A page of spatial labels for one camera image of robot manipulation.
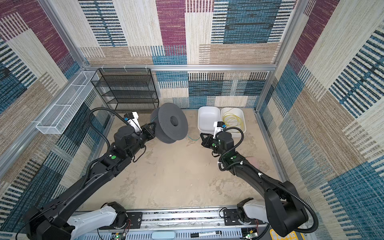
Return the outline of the black perforated cable spool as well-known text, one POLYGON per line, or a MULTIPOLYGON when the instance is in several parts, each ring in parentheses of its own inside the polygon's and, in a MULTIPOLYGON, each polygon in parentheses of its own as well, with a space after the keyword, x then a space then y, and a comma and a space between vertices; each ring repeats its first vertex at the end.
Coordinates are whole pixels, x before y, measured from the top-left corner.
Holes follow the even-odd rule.
POLYGON ((173 103, 165 103, 155 109, 150 116, 155 124, 155 136, 161 142, 172 144, 184 139, 188 134, 188 121, 184 112, 173 103))

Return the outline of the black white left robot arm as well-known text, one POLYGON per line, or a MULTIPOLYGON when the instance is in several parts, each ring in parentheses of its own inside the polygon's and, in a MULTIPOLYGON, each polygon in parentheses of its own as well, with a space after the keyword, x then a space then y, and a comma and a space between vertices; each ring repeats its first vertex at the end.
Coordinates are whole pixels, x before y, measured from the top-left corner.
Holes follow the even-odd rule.
POLYGON ((30 240, 74 240, 104 226, 122 225, 125 209, 110 203, 100 210, 74 216, 74 212, 98 189, 119 175, 145 143, 155 138, 154 123, 136 132, 127 125, 115 133, 115 141, 107 152, 92 161, 86 174, 51 202, 41 208, 32 207, 24 215, 24 228, 30 240))

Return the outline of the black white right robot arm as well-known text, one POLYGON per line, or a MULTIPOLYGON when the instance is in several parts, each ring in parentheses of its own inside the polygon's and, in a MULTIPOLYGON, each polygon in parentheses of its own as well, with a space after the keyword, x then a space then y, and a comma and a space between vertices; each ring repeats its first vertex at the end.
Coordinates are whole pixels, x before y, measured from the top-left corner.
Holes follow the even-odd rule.
POLYGON ((299 227, 309 220, 310 206, 298 195, 295 186, 271 178, 254 167, 236 148, 231 133, 219 132, 217 136, 200 134, 202 146, 219 156, 218 165, 222 172, 229 171, 243 179, 264 198, 266 222, 277 234, 284 237, 292 231, 305 232, 299 227))

